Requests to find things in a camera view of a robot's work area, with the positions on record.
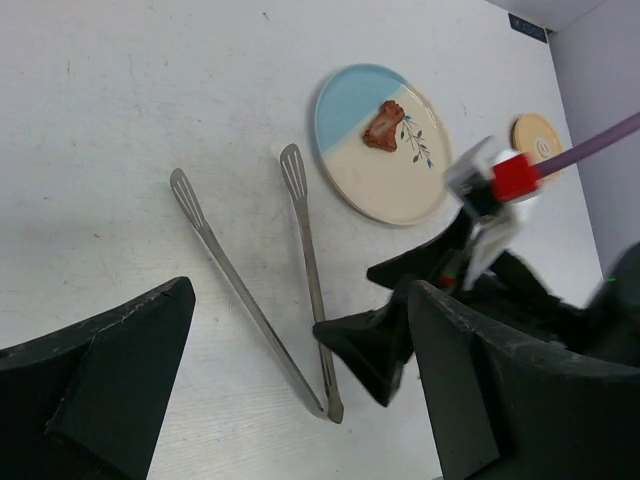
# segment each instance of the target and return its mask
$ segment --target plate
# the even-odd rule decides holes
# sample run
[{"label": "plate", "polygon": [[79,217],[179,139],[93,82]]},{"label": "plate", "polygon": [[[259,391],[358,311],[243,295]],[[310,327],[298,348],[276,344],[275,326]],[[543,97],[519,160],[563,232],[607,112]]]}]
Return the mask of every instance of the plate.
[{"label": "plate", "polygon": [[[365,145],[362,135],[387,100],[405,117],[397,150]],[[361,213],[393,225],[424,221],[446,197],[451,145],[433,106],[404,78],[379,65],[352,65],[322,89],[315,111],[322,162],[340,194]]]},{"label": "plate", "polygon": [[535,163],[560,155],[564,150],[556,129],[537,113],[527,113],[518,119],[511,143],[516,150],[530,154]]}]

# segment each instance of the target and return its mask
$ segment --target scratch mark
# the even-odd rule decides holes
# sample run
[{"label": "scratch mark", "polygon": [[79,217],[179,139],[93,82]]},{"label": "scratch mark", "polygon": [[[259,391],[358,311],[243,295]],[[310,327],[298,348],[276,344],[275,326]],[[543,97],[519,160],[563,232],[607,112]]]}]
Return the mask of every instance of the scratch mark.
[{"label": "scratch mark", "polygon": [[133,74],[133,57],[131,54],[127,55],[129,59],[129,77],[131,77],[131,91],[133,96],[138,98],[138,90],[136,89],[136,76]]}]

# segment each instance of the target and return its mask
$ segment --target wall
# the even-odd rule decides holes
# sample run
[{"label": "wall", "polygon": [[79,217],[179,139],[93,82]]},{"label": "wall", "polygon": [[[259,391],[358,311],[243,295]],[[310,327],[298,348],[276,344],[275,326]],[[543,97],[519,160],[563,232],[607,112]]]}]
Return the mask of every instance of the wall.
[{"label": "wall", "polygon": [[561,30],[605,0],[488,0],[534,23]]},{"label": "wall", "polygon": [[[640,2],[607,0],[551,39],[567,123],[576,145],[640,110]],[[640,241],[640,133],[579,165],[606,270]]]}]

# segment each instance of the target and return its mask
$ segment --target purple rod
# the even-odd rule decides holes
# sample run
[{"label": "purple rod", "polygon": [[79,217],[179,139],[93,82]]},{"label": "purple rod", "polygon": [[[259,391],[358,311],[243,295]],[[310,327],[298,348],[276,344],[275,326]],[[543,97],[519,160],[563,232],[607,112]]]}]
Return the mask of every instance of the purple rod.
[{"label": "purple rod", "polygon": [[566,152],[549,160],[538,163],[535,167],[538,169],[540,177],[547,177],[558,170],[578,163],[580,160],[599,152],[627,135],[631,135],[638,129],[640,129],[640,112],[631,115],[626,120],[621,121],[586,142],[570,148]]}]

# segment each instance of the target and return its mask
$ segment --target blue and white plate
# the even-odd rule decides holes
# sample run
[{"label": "blue and white plate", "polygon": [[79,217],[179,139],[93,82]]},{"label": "blue and white plate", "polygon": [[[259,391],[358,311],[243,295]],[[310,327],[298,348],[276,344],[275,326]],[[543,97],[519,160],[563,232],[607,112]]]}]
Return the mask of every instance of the blue and white plate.
[{"label": "blue and white plate", "polygon": [[[395,152],[362,140],[386,100],[405,112],[396,129]],[[371,218],[413,225],[445,198],[443,173],[452,163],[447,132],[422,94],[385,67],[352,65],[334,75],[318,98],[315,136],[335,187]]]}]

